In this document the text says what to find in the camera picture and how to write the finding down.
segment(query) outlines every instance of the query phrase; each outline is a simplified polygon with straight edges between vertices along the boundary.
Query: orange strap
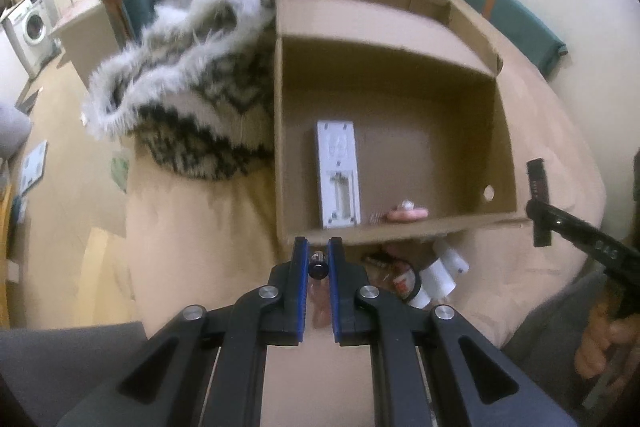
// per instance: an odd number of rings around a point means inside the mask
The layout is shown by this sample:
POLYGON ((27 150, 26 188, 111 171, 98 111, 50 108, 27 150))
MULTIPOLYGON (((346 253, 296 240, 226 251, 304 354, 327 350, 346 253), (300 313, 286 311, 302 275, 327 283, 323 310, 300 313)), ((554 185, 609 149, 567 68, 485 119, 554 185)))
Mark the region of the orange strap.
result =
POLYGON ((484 7, 482 7, 482 17, 489 19, 491 16, 491 10, 494 9, 495 0, 485 0, 484 7))

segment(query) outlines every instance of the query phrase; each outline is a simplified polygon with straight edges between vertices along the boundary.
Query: floor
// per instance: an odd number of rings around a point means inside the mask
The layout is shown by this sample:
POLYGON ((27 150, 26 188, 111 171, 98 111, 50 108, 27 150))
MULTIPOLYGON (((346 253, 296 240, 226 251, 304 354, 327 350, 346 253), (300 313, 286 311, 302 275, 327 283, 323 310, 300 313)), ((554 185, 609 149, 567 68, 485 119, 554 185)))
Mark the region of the floor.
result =
POLYGON ((27 192, 26 219, 18 225, 10 256, 21 280, 8 289, 12 327, 65 328, 74 322, 82 257, 92 227, 124 237, 126 196, 111 180, 117 142, 95 140, 80 120, 86 95, 64 57, 49 63, 27 96, 42 87, 31 112, 33 129, 14 157, 12 179, 22 158, 48 140, 43 178, 27 192))

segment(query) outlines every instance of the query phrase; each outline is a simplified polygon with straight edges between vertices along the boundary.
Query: washing machine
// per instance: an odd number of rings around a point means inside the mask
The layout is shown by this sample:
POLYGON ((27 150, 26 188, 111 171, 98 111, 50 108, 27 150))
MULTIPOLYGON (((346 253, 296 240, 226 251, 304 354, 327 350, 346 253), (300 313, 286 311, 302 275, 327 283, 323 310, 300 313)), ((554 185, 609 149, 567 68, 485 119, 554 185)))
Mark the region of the washing machine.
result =
POLYGON ((43 0, 23 0, 6 17, 4 29, 33 80, 55 51, 52 25, 43 0))

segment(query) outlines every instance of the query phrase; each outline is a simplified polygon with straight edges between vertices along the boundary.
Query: pink object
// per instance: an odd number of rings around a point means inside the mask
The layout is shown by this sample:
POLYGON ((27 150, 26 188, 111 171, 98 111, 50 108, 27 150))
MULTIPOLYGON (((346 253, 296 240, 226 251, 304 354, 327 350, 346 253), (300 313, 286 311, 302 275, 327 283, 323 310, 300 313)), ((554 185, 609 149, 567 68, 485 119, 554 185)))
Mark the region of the pink object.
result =
POLYGON ((391 223, 412 223, 429 217, 429 211, 423 206, 414 206, 411 201, 403 201, 396 208, 388 211, 385 217, 391 223))

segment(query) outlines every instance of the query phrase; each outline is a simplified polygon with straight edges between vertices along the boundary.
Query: human hand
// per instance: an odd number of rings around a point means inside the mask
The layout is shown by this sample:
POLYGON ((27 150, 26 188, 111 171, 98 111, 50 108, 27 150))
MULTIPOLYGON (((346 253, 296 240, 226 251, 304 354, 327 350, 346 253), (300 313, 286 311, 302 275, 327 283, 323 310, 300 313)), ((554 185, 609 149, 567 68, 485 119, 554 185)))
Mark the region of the human hand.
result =
POLYGON ((607 288, 589 313, 589 324, 582 334, 582 344, 574 359, 576 371, 587 380, 605 370, 606 351, 610 346, 630 346, 622 371, 608 388, 610 393, 626 385, 640 362, 640 314, 611 322, 610 316, 619 304, 619 298, 607 288))

